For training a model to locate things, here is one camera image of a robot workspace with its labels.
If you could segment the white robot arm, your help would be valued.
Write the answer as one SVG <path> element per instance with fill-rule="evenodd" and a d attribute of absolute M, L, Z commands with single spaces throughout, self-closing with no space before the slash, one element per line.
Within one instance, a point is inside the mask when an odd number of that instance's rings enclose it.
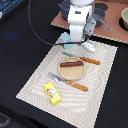
<path fill-rule="evenodd" d="M 68 23 L 70 37 L 73 42 L 82 42 L 85 35 L 92 35 L 96 21 L 92 18 L 95 0 L 70 0 Z"/>

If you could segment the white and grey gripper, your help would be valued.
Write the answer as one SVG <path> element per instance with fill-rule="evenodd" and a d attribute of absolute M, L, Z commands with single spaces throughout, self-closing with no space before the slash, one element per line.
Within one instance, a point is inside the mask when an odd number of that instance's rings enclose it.
<path fill-rule="evenodd" d="M 93 34 L 96 21 L 92 18 L 93 6 L 70 5 L 68 23 L 73 42 L 85 42 Z"/>

